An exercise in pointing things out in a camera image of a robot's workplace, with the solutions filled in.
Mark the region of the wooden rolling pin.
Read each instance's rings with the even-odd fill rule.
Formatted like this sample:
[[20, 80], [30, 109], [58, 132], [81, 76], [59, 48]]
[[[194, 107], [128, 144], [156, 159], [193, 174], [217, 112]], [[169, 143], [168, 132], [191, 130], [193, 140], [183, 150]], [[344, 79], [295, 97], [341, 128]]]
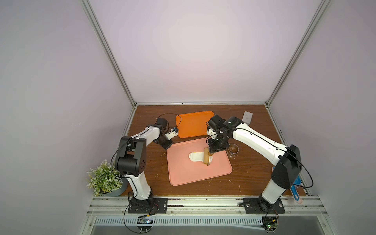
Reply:
[[207, 166], [210, 165], [211, 163], [211, 156], [210, 156], [210, 151], [209, 148], [205, 148], [203, 152], [203, 163], [206, 164]]

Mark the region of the white dough lump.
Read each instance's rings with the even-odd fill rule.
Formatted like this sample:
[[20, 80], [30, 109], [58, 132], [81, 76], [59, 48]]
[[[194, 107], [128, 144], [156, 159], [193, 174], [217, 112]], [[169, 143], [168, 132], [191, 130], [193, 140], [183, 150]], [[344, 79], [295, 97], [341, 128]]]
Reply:
[[203, 152], [192, 152], [189, 154], [189, 159], [192, 162], [202, 162], [203, 163]]

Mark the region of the pink silicone mat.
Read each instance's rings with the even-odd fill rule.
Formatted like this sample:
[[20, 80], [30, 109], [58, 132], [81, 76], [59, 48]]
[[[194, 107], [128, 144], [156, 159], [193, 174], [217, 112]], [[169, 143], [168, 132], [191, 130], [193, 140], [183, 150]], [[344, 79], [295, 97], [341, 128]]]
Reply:
[[206, 138], [173, 144], [167, 151], [169, 181], [173, 186], [180, 186], [232, 172], [230, 160], [225, 151], [211, 157], [209, 165], [202, 161], [191, 160], [191, 153], [203, 152], [208, 147]]

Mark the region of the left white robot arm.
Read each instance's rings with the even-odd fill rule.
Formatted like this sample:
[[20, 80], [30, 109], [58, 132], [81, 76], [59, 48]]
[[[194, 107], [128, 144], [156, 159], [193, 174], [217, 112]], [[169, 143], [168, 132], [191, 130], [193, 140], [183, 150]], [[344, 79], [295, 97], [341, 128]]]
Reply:
[[155, 205], [152, 189], [145, 176], [147, 146], [156, 143], [167, 150], [172, 146], [172, 138], [177, 136], [178, 132], [177, 127], [170, 128], [168, 121], [159, 117], [154, 124], [146, 126], [140, 133], [120, 139], [114, 168], [128, 181], [132, 189], [132, 208], [149, 211]]

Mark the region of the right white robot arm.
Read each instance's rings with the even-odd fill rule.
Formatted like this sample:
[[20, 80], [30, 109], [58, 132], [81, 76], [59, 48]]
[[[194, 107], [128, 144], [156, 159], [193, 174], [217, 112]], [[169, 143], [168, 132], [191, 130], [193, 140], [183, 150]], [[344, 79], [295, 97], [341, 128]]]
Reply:
[[302, 171], [303, 164], [298, 147], [279, 144], [258, 133], [237, 117], [225, 120], [218, 115], [213, 116], [207, 122], [207, 134], [211, 154], [225, 150], [230, 146], [229, 139], [234, 139], [261, 154], [275, 167], [270, 181], [258, 198], [258, 206], [264, 212], [272, 209]]

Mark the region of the orange plastic tray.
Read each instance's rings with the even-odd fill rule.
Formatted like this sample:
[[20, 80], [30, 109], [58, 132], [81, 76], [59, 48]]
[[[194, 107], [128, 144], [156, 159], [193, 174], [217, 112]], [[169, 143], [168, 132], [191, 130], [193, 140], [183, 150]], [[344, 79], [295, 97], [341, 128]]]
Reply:
[[205, 136], [207, 134], [207, 122], [214, 116], [212, 111], [180, 114], [176, 116], [179, 138], [191, 138]]

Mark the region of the small green potted plant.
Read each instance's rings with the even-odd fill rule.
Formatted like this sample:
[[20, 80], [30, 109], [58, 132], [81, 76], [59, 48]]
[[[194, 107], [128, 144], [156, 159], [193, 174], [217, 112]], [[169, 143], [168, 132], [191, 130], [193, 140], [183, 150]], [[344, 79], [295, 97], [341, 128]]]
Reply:
[[87, 187], [92, 189], [93, 196], [119, 196], [128, 187], [127, 180], [122, 178], [120, 172], [107, 160], [91, 168], [87, 174], [89, 177]]

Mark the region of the blue dustpan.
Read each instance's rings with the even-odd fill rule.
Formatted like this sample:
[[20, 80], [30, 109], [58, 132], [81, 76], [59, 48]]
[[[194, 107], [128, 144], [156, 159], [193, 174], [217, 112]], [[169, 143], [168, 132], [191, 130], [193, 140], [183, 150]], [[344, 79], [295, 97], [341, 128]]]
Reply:
[[303, 203], [303, 200], [301, 199], [301, 197], [300, 197], [300, 195], [299, 195], [299, 193], [297, 191], [297, 189], [298, 189], [298, 187], [300, 186], [301, 183], [302, 183], [301, 178], [300, 178], [300, 176], [298, 176], [295, 179], [294, 183], [292, 184], [292, 186], [290, 188], [290, 191], [291, 191], [291, 193], [292, 193], [292, 195], [294, 197], [295, 203], [297, 203], [297, 204], [302, 204]]

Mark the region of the black handled metal spatula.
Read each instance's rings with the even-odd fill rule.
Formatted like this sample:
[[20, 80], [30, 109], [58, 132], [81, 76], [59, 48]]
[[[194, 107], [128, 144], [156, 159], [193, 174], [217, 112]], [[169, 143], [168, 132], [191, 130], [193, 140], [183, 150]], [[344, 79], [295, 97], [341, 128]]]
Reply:
[[242, 121], [249, 125], [252, 121], [253, 113], [245, 111], [242, 117]]

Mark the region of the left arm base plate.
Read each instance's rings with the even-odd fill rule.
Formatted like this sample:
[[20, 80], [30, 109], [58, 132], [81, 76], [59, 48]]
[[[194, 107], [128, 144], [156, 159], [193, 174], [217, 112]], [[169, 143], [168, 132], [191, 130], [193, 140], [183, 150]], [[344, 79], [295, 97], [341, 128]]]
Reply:
[[167, 198], [153, 198], [147, 200], [131, 199], [127, 209], [129, 214], [158, 214], [167, 212]]

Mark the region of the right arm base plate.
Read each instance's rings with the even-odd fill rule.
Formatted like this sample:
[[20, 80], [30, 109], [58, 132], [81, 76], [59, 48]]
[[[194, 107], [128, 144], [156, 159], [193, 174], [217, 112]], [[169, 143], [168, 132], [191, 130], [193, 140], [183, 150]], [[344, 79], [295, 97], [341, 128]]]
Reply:
[[245, 209], [247, 214], [267, 214], [267, 213], [286, 213], [282, 200], [279, 198], [274, 204], [259, 198], [243, 198], [239, 203], [240, 207]]

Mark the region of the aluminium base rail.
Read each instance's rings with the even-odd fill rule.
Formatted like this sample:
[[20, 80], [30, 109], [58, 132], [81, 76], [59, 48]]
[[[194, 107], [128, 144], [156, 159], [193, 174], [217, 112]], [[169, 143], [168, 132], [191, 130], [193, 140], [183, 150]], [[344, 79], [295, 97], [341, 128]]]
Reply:
[[267, 212], [257, 207], [256, 197], [245, 196], [187, 196], [157, 197], [152, 208], [142, 211], [129, 204], [127, 197], [94, 197], [86, 215], [97, 224], [135, 226], [150, 217], [152, 225], [240, 225], [258, 227], [266, 217], [327, 216], [317, 196], [305, 196], [301, 204], [283, 196]]

